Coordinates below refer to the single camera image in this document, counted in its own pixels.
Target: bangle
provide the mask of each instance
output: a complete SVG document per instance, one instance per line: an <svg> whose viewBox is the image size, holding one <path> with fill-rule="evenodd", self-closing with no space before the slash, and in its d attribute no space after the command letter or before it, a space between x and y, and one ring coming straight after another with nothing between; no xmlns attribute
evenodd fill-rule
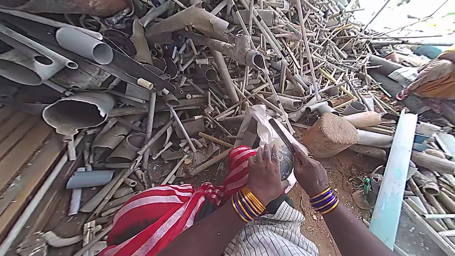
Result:
<svg viewBox="0 0 455 256"><path fill-rule="evenodd" d="M232 206L245 222L258 218L265 210L265 206L244 186L231 197Z"/></svg>
<svg viewBox="0 0 455 256"><path fill-rule="evenodd" d="M329 213L337 207L339 201L331 188L327 188L322 193L309 198L311 207L320 214Z"/></svg>

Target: dirt ground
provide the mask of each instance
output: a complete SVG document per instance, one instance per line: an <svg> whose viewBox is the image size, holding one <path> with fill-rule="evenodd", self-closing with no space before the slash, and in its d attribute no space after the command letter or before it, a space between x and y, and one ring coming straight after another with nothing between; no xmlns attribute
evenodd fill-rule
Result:
<svg viewBox="0 0 455 256"><path fill-rule="evenodd" d="M296 134L294 136L301 141L305 129L295 128L295 130ZM351 195L360 188L362 180L367 174L371 173L377 166L385 163L377 159L358 155L350 150L344 150L334 157L318 159L318 161L327 170L330 186L335 190L340 201L359 220L362 220L362 217L369 219L371 213L357 208L352 201ZM205 181L220 184L229 173L227 165L228 161L225 159L224 164L214 164L208 171L181 181L191 183L196 187ZM322 216L311 209L308 195L302 187L297 183L288 195L292 199L294 207L305 215L305 222L302 223L301 232L318 246L319 255L340 256L341 254L330 235L327 225Z"/></svg>

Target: red and white scarf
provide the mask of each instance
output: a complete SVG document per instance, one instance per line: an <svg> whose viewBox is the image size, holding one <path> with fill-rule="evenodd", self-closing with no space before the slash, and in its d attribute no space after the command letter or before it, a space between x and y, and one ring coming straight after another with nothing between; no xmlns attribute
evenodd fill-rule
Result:
<svg viewBox="0 0 455 256"><path fill-rule="evenodd" d="M169 242L191 227L209 199L217 207L244 186L248 179L248 157L256 151L247 146L238 146L229 152L229 175L223 183L214 187L206 182L198 189L191 184L161 185L147 189L129 199L115 214L113 228L107 238L110 245L100 256L153 256ZM112 245L112 237L122 234L129 226L142 219L156 221L127 241Z"/></svg>

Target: forearm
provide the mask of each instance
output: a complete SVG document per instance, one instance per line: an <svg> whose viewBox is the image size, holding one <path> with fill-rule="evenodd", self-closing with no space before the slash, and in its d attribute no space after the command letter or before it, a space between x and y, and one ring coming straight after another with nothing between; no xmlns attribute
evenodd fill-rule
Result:
<svg viewBox="0 0 455 256"><path fill-rule="evenodd" d="M246 225L230 201L196 222L169 243L158 256L221 255L232 238Z"/></svg>
<svg viewBox="0 0 455 256"><path fill-rule="evenodd" d="M323 215L343 256L395 256L395 254L360 222L341 202Z"/></svg>

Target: gold bangle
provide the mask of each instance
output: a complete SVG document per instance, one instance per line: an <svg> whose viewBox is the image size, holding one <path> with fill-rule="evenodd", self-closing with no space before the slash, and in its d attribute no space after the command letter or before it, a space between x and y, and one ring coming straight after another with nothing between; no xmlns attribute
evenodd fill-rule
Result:
<svg viewBox="0 0 455 256"><path fill-rule="evenodd" d="M244 186L242 190L245 192L245 195L248 196L249 199L251 199L252 202L256 203L257 206L259 206L261 209L265 210L265 206L262 204L261 201L259 201L259 199L257 199L256 196L254 196L254 194L250 191L250 189L247 186Z"/></svg>
<svg viewBox="0 0 455 256"><path fill-rule="evenodd" d="M327 207L329 204L333 203L337 198L334 197L332 200L330 200L328 203L326 203L324 206L316 208L316 210L324 209L324 207Z"/></svg>
<svg viewBox="0 0 455 256"><path fill-rule="evenodd" d="M240 196L239 196L238 198L240 199L239 203L242 203L242 202L243 202L243 204L244 204L244 205L249 209L249 211L254 215L254 218L259 217L259 214L256 214L257 211L255 211L255 210L253 210L253 209L251 208L251 206L249 205L249 203L247 202L247 199L246 199L245 197L243 197L243 196L240 197Z"/></svg>
<svg viewBox="0 0 455 256"><path fill-rule="evenodd" d="M323 192L321 192L321 193L319 193L319 194L317 194L317 195L315 195L315 196L313 196L313 197L310 197L310 199L315 199L316 197L321 196L321 195L323 195L324 193L327 193L327 191L329 191L329 190L330 190L330 187L328 187L328 188L327 188L326 190L324 190Z"/></svg>
<svg viewBox="0 0 455 256"><path fill-rule="evenodd" d="M246 198L248 199L249 202L251 202L253 205L256 206L256 208L259 209L259 212L263 212L265 210L265 207L258 201L256 201L254 198L253 198L253 194L251 192L249 192L248 194L245 195Z"/></svg>
<svg viewBox="0 0 455 256"><path fill-rule="evenodd" d="M253 217L250 216L250 214L248 214L248 212L245 210L245 208L243 207L242 203L240 203L240 199L239 199L239 196L238 194L235 194L235 196L237 197L236 198L236 201L238 203L238 206L242 209L242 212L251 220L254 220Z"/></svg>
<svg viewBox="0 0 455 256"><path fill-rule="evenodd" d="M247 195L245 195L245 193L244 193L242 190L240 190L240 193L242 194L242 196L244 197L244 199L245 199L246 201L248 201L248 203L250 203L250 205L254 208L254 210L255 210L256 212L258 212L259 214L261 214L261 213L263 212L263 210L259 210L259 208L258 208L253 202L251 202L251 200L247 197Z"/></svg>
<svg viewBox="0 0 455 256"><path fill-rule="evenodd" d="M333 194L328 194L326 197L322 198L321 200L316 201L316 202L312 202L311 204L314 205L314 204L317 204L317 203L319 203L319 202L322 202L322 201L326 200L327 198L331 197L332 195L333 195Z"/></svg>
<svg viewBox="0 0 455 256"><path fill-rule="evenodd" d="M328 209L327 211L323 211L321 212L321 214L326 214L326 213L329 213L331 210L335 209L335 207L337 207L339 201L337 201L330 209Z"/></svg>
<svg viewBox="0 0 455 256"><path fill-rule="evenodd" d="M246 223L249 223L249 221L247 219L245 219L242 214L238 211L237 207L235 206L235 203L234 203L234 196L231 196L231 202L232 202L232 207L234 207L234 210L237 212L237 215L242 219L244 220Z"/></svg>

